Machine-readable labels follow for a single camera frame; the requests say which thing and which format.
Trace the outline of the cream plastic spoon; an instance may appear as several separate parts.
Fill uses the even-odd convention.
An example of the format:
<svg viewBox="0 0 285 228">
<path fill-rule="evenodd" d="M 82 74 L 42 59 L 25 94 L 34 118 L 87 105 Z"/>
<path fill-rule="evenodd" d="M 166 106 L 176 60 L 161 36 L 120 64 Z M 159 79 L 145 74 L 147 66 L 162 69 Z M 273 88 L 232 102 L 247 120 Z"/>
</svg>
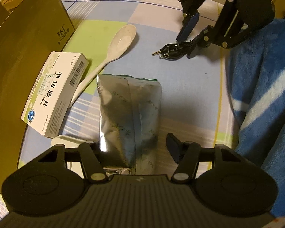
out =
<svg viewBox="0 0 285 228">
<path fill-rule="evenodd" d="M 136 31 L 136 27 L 132 24 L 127 24 L 120 28 L 108 46 L 105 60 L 79 83 L 71 99 L 69 107 L 74 104 L 81 93 L 109 63 L 119 59 L 126 52 L 136 36 Z"/>
</svg>

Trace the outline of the brown cardboard box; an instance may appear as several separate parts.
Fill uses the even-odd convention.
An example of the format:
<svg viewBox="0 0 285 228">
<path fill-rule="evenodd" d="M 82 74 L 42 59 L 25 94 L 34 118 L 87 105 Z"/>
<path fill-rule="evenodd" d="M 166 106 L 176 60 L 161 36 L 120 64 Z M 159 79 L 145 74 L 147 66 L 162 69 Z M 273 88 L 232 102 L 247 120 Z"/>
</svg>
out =
<svg viewBox="0 0 285 228">
<path fill-rule="evenodd" d="M 21 119 L 33 84 L 52 51 L 74 26 L 61 0 L 0 1 L 0 192 L 18 166 L 26 125 Z"/>
</svg>

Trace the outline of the silver foil pouch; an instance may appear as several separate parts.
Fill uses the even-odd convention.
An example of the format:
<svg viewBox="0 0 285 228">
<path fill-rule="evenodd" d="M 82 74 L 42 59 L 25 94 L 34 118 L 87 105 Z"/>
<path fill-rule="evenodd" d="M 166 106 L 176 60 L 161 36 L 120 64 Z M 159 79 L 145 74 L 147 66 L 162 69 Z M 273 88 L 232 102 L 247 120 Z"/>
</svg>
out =
<svg viewBox="0 0 285 228">
<path fill-rule="evenodd" d="M 99 75 L 102 166 L 119 174 L 154 174 L 161 84 L 156 79 Z"/>
</svg>

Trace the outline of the white wall plug adapter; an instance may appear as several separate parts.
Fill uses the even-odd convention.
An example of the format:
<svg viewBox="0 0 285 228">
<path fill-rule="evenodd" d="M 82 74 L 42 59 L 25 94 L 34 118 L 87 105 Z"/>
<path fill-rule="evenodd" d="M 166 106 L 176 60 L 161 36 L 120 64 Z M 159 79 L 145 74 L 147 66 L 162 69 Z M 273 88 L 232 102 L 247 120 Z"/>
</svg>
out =
<svg viewBox="0 0 285 228">
<path fill-rule="evenodd" d="M 52 147 L 58 144 L 63 144 L 66 149 L 77 148 L 81 143 L 84 143 L 84 142 L 85 140 L 71 137 L 68 135 L 59 135 L 58 137 L 55 137 L 52 139 L 50 146 Z M 81 168 L 81 163 L 74 162 L 74 161 L 67 162 L 67 169 L 75 172 L 81 178 L 84 178 L 83 171 Z"/>
</svg>

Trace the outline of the white medicine box blue logo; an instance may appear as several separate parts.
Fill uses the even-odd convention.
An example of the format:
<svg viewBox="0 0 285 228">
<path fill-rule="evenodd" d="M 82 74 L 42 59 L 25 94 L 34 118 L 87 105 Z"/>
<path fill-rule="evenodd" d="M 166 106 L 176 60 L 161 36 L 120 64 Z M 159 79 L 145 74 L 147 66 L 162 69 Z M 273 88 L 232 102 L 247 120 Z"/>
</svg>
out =
<svg viewBox="0 0 285 228">
<path fill-rule="evenodd" d="M 31 89 L 21 119 L 39 134 L 56 137 L 87 66 L 88 60 L 81 53 L 51 52 Z"/>
</svg>

